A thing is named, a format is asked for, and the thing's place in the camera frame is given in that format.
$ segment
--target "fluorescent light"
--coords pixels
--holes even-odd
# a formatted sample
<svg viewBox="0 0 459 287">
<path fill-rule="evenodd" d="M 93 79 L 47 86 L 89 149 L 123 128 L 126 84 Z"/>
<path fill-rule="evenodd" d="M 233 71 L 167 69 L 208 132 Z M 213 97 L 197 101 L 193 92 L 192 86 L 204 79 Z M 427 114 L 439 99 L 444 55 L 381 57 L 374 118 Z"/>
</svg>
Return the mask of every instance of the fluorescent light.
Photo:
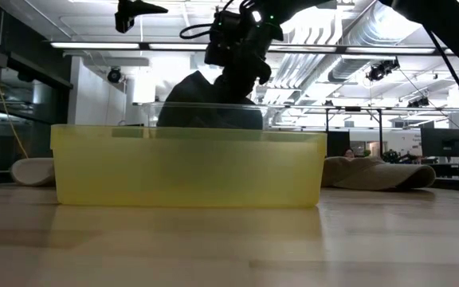
<svg viewBox="0 0 459 287">
<path fill-rule="evenodd" d="M 254 21 L 256 23 L 258 23 L 259 21 L 261 21 L 261 15 L 260 15 L 260 12 L 258 11 L 253 11 L 253 17 L 254 17 Z"/>
<path fill-rule="evenodd" d="M 59 49 L 139 49 L 137 43 L 53 42 L 51 46 Z"/>
<path fill-rule="evenodd" d="M 404 54 L 431 54 L 435 52 L 435 48 L 401 48 L 401 47 L 348 47 L 347 53 L 404 53 Z"/>
<path fill-rule="evenodd" d="M 377 56 L 377 55 L 341 55 L 345 60 L 396 60 L 394 56 Z"/>
<path fill-rule="evenodd" d="M 334 53 L 335 47 L 323 46 L 302 46 L 302 45 L 271 45 L 269 52 L 318 52 L 318 53 Z"/>
<path fill-rule="evenodd" d="M 150 49 L 204 51 L 206 49 L 206 44 L 150 44 Z"/>
</svg>

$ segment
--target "yellow plastic bin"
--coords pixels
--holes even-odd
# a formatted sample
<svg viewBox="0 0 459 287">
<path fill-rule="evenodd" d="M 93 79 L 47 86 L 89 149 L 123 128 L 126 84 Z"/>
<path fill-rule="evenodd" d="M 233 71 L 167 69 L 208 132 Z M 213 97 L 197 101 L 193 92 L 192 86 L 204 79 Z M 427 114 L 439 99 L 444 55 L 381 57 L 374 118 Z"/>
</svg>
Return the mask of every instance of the yellow plastic bin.
<svg viewBox="0 0 459 287">
<path fill-rule="evenodd" d="M 55 125 L 51 147 L 63 204 L 311 207 L 326 135 Z"/>
</svg>

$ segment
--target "table surface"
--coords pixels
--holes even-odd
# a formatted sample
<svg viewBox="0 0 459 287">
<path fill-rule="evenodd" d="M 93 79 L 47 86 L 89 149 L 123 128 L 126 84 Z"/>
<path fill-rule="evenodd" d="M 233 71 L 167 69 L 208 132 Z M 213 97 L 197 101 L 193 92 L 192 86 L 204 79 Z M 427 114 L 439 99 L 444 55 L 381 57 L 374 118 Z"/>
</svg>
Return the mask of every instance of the table surface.
<svg viewBox="0 0 459 287">
<path fill-rule="evenodd" d="M 459 286 L 459 191 L 309 210 L 61 206 L 0 186 L 0 286 Z"/>
</svg>

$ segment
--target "computer monitor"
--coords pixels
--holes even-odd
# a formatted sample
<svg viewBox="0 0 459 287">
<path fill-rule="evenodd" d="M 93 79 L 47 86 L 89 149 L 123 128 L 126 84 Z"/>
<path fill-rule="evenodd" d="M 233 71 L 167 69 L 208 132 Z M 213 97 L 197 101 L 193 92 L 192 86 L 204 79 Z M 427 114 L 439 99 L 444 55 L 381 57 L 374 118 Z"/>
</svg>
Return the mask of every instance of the computer monitor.
<svg viewBox="0 0 459 287">
<path fill-rule="evenodd" d="M 350 147 L 350 132 L 329 132 L 327 134 L 327 156 L 343 156 Z"/>
<path fill-rule="evenodd" d="M 459 129 L 421 128 L 423 156 L 459 157 Z"/>
</svg>

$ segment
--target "black camera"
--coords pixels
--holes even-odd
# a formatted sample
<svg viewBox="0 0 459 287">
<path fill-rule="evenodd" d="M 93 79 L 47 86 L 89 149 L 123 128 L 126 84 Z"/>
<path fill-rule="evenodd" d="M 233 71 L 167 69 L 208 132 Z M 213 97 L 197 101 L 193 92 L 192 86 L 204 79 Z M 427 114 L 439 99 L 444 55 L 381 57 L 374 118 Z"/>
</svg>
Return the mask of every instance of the black camera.
<svg viewBox="0 0 459 287">
<path fill-rule="evenodd" d="M 119 0 L 118 12 L 115 14 L 116 30 L 120 33 L 128 32 L 134 26 L 134 18 L 145 14 L 167 13 L 167 9 L 143 2 L 141 0 Z"/>
<path fill-rule="evenodd" d="M 124 77 L 121 74 L 120 67 L 112 67 L 111 71 L 108 74 L 108 81 L 113 84 L 119 84 L 123 80 L 124 80 Z"/>
</svg>

